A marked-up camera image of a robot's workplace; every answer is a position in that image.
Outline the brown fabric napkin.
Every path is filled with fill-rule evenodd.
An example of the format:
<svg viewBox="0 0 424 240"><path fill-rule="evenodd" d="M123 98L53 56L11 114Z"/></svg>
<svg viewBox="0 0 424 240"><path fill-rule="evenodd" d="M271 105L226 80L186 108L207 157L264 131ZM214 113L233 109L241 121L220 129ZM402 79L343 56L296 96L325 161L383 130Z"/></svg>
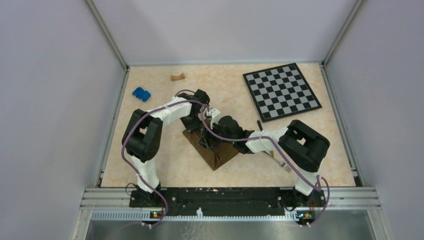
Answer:
<svg viewBox="0 0 424 240"><path fill-rule="evenodd" d="M185 129L182 134L213 171L217 170L239 154L231 143L222 143L212 149L204 149L198 145L201 129L206 129L203 123L192 132L188 132Z"/></svg>

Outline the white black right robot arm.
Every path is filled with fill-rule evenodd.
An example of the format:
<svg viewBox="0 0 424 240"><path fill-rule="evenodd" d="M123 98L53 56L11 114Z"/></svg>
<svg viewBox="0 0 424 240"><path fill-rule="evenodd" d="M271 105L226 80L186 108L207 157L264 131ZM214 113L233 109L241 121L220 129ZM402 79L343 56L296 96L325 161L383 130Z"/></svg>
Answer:
<svg viewBox="0 0 424 240"><path fill-rule="evenodd" d="M207 132L205 145L212 147L229 143L241 154L274 151L297 174L293 200L299 206L307 206L314 198L313 191L322 186L318 175L330 141L300 120L292 120L287 127L276 130L245 130L229 115L222 115L216 108L202 110L200 119Z"/></svg>

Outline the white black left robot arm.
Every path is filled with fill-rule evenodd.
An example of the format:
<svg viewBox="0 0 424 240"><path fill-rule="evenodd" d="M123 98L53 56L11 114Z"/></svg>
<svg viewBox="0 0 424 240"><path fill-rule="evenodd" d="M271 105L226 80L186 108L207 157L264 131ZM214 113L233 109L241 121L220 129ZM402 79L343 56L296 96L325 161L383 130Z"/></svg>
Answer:
<svg viewBox="0 0 424 240"><path fill-rule="evenodd" d="M136 197L149 207L160 202L160 181L155 167L163 128L180 120L188 132L198 129L201 106L210 103L208 94L198 89L193 94L179 91L170 102L152 110L136 109L122 137L121 156L138 178Z"/></svg>

